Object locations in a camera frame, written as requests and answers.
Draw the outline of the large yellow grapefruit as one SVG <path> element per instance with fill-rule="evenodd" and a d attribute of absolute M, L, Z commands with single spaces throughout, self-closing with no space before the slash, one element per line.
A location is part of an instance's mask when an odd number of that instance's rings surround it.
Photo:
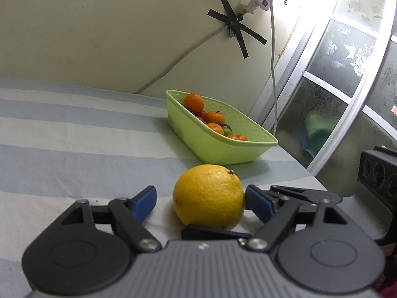
<path fill-rule="evenodd" d="M 203 164 L 179 177 L 172 202 L 176 216 L 185 226 L 231 230 L 243 216 L 245 192 L 233 170 Z"/>

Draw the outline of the red cherry tomato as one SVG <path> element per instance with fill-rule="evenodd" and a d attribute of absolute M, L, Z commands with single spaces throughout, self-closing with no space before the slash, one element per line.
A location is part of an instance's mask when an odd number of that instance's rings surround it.
<path fill-rule="evenodd" d="M 207 112 L 205 112 L 204 110 L 200 111 L 200 112 L 196 112 L 194 113 L 195 117 L 197 117 L 200 121 L 204 122 L 204 124 L 207 123 Z"/>

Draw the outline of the orange mandarin with stem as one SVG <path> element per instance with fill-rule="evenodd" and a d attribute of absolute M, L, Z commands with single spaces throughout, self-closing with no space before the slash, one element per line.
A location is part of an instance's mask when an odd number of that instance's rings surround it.
<path fill-rule="evenodd" d="M 187 94 L 184 101 L 184 107 L 192 113 L 201 112 L 204 109 L 204 100 L 199 94 Z"/>

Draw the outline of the orange tomato front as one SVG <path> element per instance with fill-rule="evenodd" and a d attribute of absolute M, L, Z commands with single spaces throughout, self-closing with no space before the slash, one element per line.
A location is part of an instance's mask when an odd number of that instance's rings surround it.
<path fill-rule="evenodd" d="M 248 140 L 248 138 L 242 134 L 228 135 L 228 138 L 233 139 L 233 140 L 239 140 L 239 141 L 247 141 Z"/>

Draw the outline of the green tomato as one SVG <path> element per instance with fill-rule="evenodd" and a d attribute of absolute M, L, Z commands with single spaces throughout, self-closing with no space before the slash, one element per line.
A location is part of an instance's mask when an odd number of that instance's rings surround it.
<path fill-rule="evenodd" d="M 223 134 L 228 137 L 229 135 L 233 135 L 233 131 L 231 127 L 227 124 L 222 125 L 223 128 Z"/>

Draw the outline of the green plastic basket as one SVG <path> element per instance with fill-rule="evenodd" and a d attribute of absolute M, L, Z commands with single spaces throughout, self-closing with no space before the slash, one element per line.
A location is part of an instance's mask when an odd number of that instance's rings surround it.
<path fill-rule="evenodd" d="M 184 107 L 188 94 L 178 90 L 166 91 L 167 116 L 171 129 L 203 163 L 232 165 L 248 163 L 259 158 L 271 147 L 278 145 L 275 136 L 233 106 L 203 96 L 204 110 L 218 110 L 232 132 L 247 137 L 237 141 L 210 129 Z"/>

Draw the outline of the frosted glass sliding door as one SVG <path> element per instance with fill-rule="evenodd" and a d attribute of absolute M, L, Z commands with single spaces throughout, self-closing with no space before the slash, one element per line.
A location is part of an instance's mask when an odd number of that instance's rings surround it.
<path fill-rule="evenodd" d="M 396 0 L 310 0 L 249 116 L 311 174 L 396 147 Z"/>

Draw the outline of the striped blue bed sheet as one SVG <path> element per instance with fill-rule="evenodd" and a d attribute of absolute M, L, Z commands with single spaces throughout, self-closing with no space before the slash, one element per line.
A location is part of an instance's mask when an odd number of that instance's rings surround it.
<path fill-rule="evenodd" d="M 163 99 L 60 83 L 1 80 L 1 296 L 25 297 L 25 248 L 77 199 L 94 205 L 155 186 L 145 222 L 163 244 L 182 224 L 172 191 L 199 160 Z"/>

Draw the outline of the black tape cross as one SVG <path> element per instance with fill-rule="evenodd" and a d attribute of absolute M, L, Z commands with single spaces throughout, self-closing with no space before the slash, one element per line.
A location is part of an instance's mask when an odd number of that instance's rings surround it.
<path fill-rule="evenodd" d="M 265 45 L 268 41 L 257 32 L 253 31 L 249 27 L 242 24 L 242 20 L 244 19 L 244 14 L 239 13 L 238 15 L 236 15 L 228 0 L 220 0 L 220 1 L 223 6 L 225 14 L 219 13 L 218 11 L 213 9 L 209 9 L 207 15 L 220 22 L 223 22 L 227 26 L 229 33 L 232 35 L 232 37 L 236 38 L 243 58 L 247 59 L 249 57 L 249 54 L 242 32 L 245 32 L 246 34 L 250 35 L 252 38 L 260 42 L 262 45 Z"/>

